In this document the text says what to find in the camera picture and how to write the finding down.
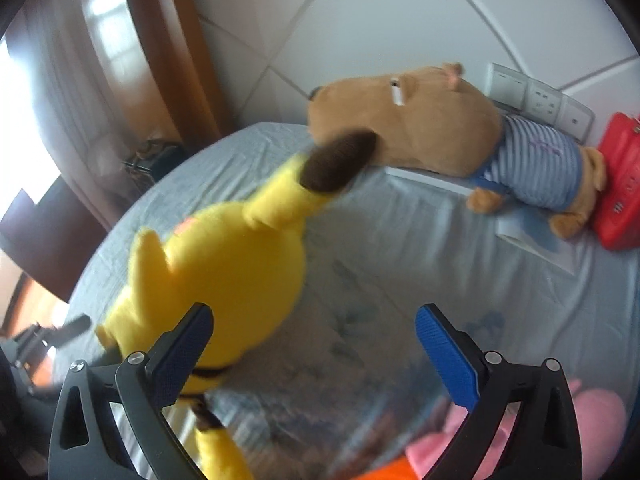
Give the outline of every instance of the pink plush toy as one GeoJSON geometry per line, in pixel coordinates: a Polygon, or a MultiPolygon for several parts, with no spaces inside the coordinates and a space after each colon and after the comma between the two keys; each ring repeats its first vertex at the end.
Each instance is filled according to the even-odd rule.
{"type": "MultiPolygon", "coordinates": [[[[609,467],[622,443],[626,427],[625,407],[614,392],[586,390],[578,393],[580,387],[580,380],[569,381],[582,446],[582,478],[597,480],[609,467]]],[[[465,408],[452,405],[440,433],[430,433],[405,449],[407,460],[418,478],[423,478],[439,459],[465,420],[466,413],[465,408]]],[[[515,414],[504,415],[474,480],[484,480],[494,472],[514,422],[515,414]]]]}

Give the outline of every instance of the wall socket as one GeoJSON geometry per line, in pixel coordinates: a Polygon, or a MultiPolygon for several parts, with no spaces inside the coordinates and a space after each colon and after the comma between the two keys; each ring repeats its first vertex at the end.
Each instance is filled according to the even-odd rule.
{"type": "Polygon", "coordinates": [[[517,70],[489,65],[486,92],[500,108],[518,112],[539,123],[585,141],[594,114],[575,99],[517,70]]]}

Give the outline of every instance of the red plastic box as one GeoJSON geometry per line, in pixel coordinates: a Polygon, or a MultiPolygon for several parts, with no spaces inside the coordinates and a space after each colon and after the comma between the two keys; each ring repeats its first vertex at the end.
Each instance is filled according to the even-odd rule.
{"type": "Polygon", "coordinates": [[[640,121],[617,113],[598,149],[607,163],[607,189],[593,215],[593,229],[610,250],[640,246],[640,121]]]}

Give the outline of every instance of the blue and white striped shirt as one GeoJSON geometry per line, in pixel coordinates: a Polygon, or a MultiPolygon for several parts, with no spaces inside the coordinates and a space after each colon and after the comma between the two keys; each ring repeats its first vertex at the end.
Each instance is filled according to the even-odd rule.
{"type": "Polygon", "coordinates": [[[505,115],[503,130],[492,158],[472,176],[476,186],[551,211],[566,210],[582,180],[582,156],[575,141],[519,116],[505,115]]]}

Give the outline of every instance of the orange fabric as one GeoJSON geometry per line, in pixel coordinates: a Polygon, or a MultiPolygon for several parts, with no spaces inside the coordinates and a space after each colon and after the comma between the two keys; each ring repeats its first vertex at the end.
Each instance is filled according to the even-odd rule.
{"type": "Polygon", "coordinates": [[[418,480],[409,461],[403,455],[380,469],[365,473],[354,480],[418,480]]]}

